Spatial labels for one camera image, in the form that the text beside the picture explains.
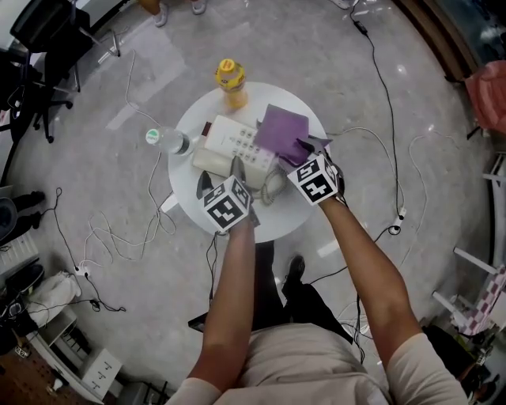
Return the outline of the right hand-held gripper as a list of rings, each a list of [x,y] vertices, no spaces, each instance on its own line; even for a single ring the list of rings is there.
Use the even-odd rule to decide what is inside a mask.
[[[346,205],[342,170],[331,161],[324,147],[313,138],[299,139],[299,144],[311,155],[300,167],[288,174],[288,179],[315,206],[326,199],[336,199]]]

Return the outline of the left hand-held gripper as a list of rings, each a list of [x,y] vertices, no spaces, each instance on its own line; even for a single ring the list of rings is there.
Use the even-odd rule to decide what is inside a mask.
[[[232,159],[231,176],[216,187],[207,171],[201,173],[197,197],[202,198],[202,211],[219,233],[228,233],[245,218],[250,218],[254,227],[260,225],[246,183],[244,163],[239,156]]]

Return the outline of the purple cloth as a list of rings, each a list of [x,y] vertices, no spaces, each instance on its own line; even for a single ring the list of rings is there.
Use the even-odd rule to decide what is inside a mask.
[[[317,150],[306,150],[299,142],[317,142],[322,150],[330,143],[327,138],[317,138],[309,132],[309,119],[305,115],[269,104],[262,121],[257,122],[254,144],[278,157],[278,164],[291,173],[311,160]]]

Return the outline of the person's left forearm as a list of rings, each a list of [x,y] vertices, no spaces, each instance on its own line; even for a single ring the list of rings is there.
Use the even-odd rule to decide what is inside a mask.
[[[229,231],[219,283],[206,317],[202,349],[189,376],[221,392],[244,366],[254,317],[255,235],[250,218]]]

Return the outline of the person's right forearm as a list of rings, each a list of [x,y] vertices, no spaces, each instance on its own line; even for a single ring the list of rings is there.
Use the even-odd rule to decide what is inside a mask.
[[[319,204],[340,245],[372,337],[387,368],[395,351],[421,327],[410,306],[406,284],[395,265],[371,239],[353,213],[335,199]]]

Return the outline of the pink checkered cloth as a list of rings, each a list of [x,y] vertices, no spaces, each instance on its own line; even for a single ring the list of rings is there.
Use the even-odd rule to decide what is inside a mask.
[[[502,331],[506,327],[506,266],[501,265],[497,274],[487,285],[481,295],[475,310],[471,312],[468,325],[471,336],[485,331],[493,326]]]

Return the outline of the white telephone base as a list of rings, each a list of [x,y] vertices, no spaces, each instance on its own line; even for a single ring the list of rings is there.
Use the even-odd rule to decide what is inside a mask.
[[[254,144],[257,130],[233,119],[218,115],[211,123],[202,148],[244,163],[247,185],[260,189],[273,165],[274,154]]]

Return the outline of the clear water bottle green cap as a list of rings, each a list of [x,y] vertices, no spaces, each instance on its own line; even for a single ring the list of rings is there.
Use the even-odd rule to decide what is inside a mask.
[[[193,142],[181,131],[172,127],[150,129],[145,140],[151,146],[157,146],[167,154],[185,156],[192,152]]]

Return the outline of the yellow juice bottle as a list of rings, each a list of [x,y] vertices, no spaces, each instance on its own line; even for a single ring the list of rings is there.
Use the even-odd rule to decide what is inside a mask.
[[[230,108],[239,109],[247,104],[246,73],[239,62],[222,59],[217,66],[215,80],[224,92],[225,103]]]

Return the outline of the person's black shoe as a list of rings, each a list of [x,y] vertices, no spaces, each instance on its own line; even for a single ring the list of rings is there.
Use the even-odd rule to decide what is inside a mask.
[[[304,274],[304,271],[304,257],[300,254],[297,254],[289,261],[289,270],[285,277],[286,282],[299,282]]]

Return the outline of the person's black trousers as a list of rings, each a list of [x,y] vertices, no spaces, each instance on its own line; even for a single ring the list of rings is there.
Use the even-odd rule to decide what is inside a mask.
[[[292,326],[310,324],[315,330],[321,328],[326,332],[329,331],[351,344],[353,338],[335,319],[332,311],[313,286],[304,284],[301,280],[299,282],[285,281],[282,293],[286,304],[281,303],[272,272],[273,261],[274,244],[272,242],[255,244],[255,301],[249,347],[255,332],[286,324]],[[216,290],[211,291],[213,298]],[[188,322],[190,328],[202,333],[202,340],[208,312]]]

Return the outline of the black office chair on wheels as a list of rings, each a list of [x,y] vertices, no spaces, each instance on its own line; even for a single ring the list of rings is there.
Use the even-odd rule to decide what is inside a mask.
[[[9,113],[9,123],[0,126],[0,132],[9,130],[14,142],[26,132],[30,124],[43,127],[51,144],[49,110],[64,105],[73,107],[70,100],[55,100],[57,92],[73,94],[81,91],[78,68],[64,59],[58,61],[54,52],[48,52],[43,61],[43,72],[30,63],[31,54],[0,48],[0,111]]]

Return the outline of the white plastic bag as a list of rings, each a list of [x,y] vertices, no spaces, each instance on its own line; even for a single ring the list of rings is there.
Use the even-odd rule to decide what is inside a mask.
[[[40,327],[55,318],[75,297],[81,296],[81,288],[74,276],[60,271],[45,278],[28,296],[27,312]]]

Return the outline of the person's beige shirt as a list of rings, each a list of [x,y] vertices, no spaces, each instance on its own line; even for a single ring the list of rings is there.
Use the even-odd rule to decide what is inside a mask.
[[[340,335],[285,324],[252,335],[236,387],[187,378],[165,405],[468,405],[423,333],[394,352],[386,378],[368,374]]]

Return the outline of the grey round bin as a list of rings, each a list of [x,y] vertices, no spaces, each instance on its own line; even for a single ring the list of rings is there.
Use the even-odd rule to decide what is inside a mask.
[[[0,242],[3,242],[14,230],[17,222],[17,208],[13,201],[0,198]]]

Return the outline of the white plastic drawer unit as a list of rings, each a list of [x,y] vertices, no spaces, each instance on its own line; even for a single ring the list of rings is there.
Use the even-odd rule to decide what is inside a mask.
[[[81,379],[99,399],[103,399],[121,367],[121,361],[107,349],[94,350],[81,368]]]

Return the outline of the white metal rack frame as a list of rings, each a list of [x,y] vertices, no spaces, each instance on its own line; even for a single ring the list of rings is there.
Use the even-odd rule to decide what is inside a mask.
[[[479,267],[483,271],[491,274],[492,276],[496,276],[499,274],[499,270],[484,261],[476,258],[468,252],[465,252],[461,248],[454,247],[453,252],[465,259],[466,261],[472,263],[473,265]],[[432,293],[432,297],[436,299],[440,304],[442,304],[453,316],[456,316],[456,321],[458,324],[464,324],[467,321],[467,316],[464,315],[459,309],[457,309],[453,303],[451,303],[446,297],[441,295],[439,292],[434,291]]]

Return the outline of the black chair with metal frame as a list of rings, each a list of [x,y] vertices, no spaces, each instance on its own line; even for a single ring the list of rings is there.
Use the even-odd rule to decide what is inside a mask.
[[[109,55],[121,55],[114,32],[113,48],[107,48],[91,32],[89,14],[77,0],[30,0],[9,33],[31,53],[49,52],[59,41],[84,36]]]

